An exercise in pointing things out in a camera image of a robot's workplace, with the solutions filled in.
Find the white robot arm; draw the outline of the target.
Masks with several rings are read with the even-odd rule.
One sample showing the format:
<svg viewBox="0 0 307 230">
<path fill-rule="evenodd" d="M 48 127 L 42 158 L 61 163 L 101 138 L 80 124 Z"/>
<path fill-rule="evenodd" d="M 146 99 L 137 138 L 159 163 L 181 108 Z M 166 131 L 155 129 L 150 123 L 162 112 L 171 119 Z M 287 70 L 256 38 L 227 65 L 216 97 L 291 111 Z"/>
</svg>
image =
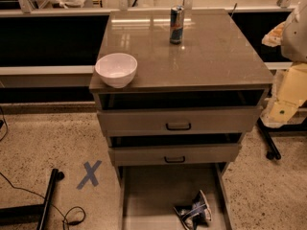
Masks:
<svg viewBox="0 0 307 230">
<path fill-rule="evenodd" d="M 261 114 L 267 127 L 279 128 L 307 102 L 307 0 L 301 0 L 284 22 L 265 34 L 262 43 L 280 46 L 281 55 L 292 63 L 287 70 L 276 71 L 272 96 Z"/>
</svg>

